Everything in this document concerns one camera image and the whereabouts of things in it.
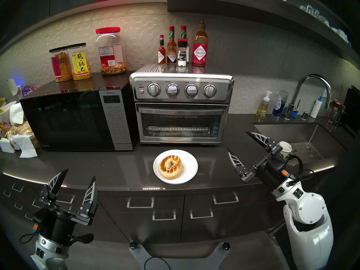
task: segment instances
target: drawer handle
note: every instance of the drawer handle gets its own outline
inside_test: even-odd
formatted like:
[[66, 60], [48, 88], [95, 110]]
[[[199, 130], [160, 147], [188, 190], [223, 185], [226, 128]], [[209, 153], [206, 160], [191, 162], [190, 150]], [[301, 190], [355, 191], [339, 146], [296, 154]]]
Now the drawer handle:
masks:
[[174, 210], [174, 217], [172, 219], [156, 219], [155, 218], [155, 211], [153, 212], [153, 221], [168, 221], [168, 220], [176, 220], [176, 212]]
[[36, 208], [40, 208], [40, 206], [36, 206], [35, 203], [36, 199], [34, 199], [34, 201], [32, 202], [32, 206], [36, 207]]
[[19, 207], [16, 206], [16, 202], [15, 202], [14, 207], [21, 210], [23, 206], [21, 205], [21, 207], [19, 208]]
[[236, 202], [239, 202], [239, 199], [238, 199], [238, 196], [236, 195], [236, 192], [233, 192], [234, 196], [235, 196], [235, 201], [229, 201], [229, 202], [217, 202], [216, 201], [216, 198], [215, 198], [215, 195], [213, 194], [212, 195], [212, 199], [214, 200], [214, 204], [217, 205], [217, 204], [228, 204], [228, 203], [236, 203]]
[[192, 218], [192, 219], [202, 219], [202, 218], [211, 218], [211, 217], [214, 217], [211, 209], [210, 209], [210, 215], [209, 215], [209, 216], [205, 216], [205, 217], [194, 217], [194, 216], [193, 216], [193, 211], [190, 210], [190, 218]]
[[127, 208], [154, 208], [154, 198], [152, 197], [151, 198], [151, 206], [145, 206], [145, 207], [135, 207], [135, 206], [130, 206], [130, 200], [131, 200], [131, 197], [129, 197], [129, 199], [127, 200]]
[[16, 185], [16, 183], [13, 184], [13, 186], [11, 187], [12, 190], [16, 190], [17, 192], [21, 193], [24, 186], [22, 186], [21, 190], [17, 190], [17, 189], [14, 189], [14, 186]]
[[25, 218], [27, 218], [27, 219], [29, 219], [29, 220], [32, 221], [32, 218], [28, 218], [28, 217], [27, 217], [27, 212], [26, 212], [26, 214], [25, 214]]
[[9, 195], [7, 195], [5, 192], [6, 192], [6, 190], [4, 190], [3, 195], [5, 195], [5, 196], [7, 196], [7, 197], [10, 197], [11, 192], [9, 193]]
[[72, 199], [70, 200], [70, 202], [67, 201], [60, 201], [60, 200], [55, 200], [55, 202], [61, 202], [61, 203], [68, 203], [71, 204], [74, 201], [75, 195], [73, 194]]

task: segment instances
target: shelf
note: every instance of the shelf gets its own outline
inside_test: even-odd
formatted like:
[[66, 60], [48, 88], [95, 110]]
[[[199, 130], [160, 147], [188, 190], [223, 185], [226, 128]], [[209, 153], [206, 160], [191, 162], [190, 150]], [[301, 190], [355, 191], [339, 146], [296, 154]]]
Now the shelf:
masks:
[[360, 68], [359, 55], [338, 34], [282, 0], [167, 0], [167, 9], [169, 12], [222, 15], [274, 26], [316, 42]]

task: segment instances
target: red cap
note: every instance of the red cap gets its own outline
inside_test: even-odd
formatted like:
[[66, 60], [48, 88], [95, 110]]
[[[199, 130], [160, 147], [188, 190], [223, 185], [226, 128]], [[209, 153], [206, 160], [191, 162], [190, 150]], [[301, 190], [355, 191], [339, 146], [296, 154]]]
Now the red cap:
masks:
[[120, 27], [106, 27], [106, 28], [98, 28], [95, 30], [96, 33], [118, 33], [120, 32]]

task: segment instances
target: sink grate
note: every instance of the sink grate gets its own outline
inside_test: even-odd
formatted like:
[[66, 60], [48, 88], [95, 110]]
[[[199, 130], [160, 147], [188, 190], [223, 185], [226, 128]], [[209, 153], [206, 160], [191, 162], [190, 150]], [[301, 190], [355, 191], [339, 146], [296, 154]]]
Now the sink grate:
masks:
[[[290, 154], [296, 155], [301, 158], [302, 163], [311, 162], [314, 160], [323, 159], [322, 155], [317, 151], [317, 149], [310, 143], [290, 143], [292, 151]], [[297, 165], [299, 164], [297, 159], [292, 159], [288, 162], [288, 165]]]

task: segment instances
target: tabasco bottle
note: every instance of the tabasco bottle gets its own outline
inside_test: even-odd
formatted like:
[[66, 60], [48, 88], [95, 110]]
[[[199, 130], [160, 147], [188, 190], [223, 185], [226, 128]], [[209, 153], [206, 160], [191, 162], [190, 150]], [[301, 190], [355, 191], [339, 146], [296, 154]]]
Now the tabasco bottle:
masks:
[[204, 19], [202, 19], [199, 24], [199, 31], [196, 33], [194, 37], [193, 66], [198, 66], [198, 67], [205, 66], [207, 42], [208, 42], [208, 38], [205, 32], [205, 23], [204, 23]]
[[175, 28], [174, 26], [169, 27], [169, 42], [167, 44], [167, 56], [166, 62], [168, 64], [176, 64], [176, 42], [174, 41]]
[[[181, 26], [181, 39], [186, 39], [186, 26]], [[189, 43], [186, 46], [186, 65], [189, 64]]]
[[166, 64], [166, 50], [164, 47], [164, 35], [160, 35], [160, 47], [158, 49], [158, 64], [165, 65]]

